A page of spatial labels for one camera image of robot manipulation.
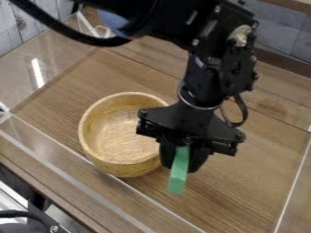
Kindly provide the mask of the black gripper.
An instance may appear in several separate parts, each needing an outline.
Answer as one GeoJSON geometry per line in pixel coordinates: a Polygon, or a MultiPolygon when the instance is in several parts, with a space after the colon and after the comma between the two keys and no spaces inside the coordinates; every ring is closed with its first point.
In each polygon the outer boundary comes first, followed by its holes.
{"type": "Polygon", "coordinates": [[[139,135],[152,137],[160,144],[163,167],[171,169],[176,146],[190,145],[188,172],[195,173],[212,152],[234,156],[244,142],[242,131],[231,127],[210,109],[195,109],[182,101],[170,106],[142,108],[136,128],[139,135]]]}

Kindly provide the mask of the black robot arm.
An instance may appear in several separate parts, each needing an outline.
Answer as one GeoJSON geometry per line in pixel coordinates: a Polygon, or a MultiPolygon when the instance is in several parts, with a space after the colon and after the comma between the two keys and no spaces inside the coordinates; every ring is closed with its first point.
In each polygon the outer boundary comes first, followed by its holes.
{"type": "Polygon", "coordinates": [[[188,53],[178,102],[139,111],[136,132],[156,139],[160,161],[174,167],[186,147],[186,167],[196,172],[210,155],[232,156],[244,133],[230,120],[223,102],[232,98],[248,117],[242,94],[256,82],[254,57],[258,21],[228,0],[75,0],[99,9],[115,44],[142,36],[163,39],[188,53]]]}

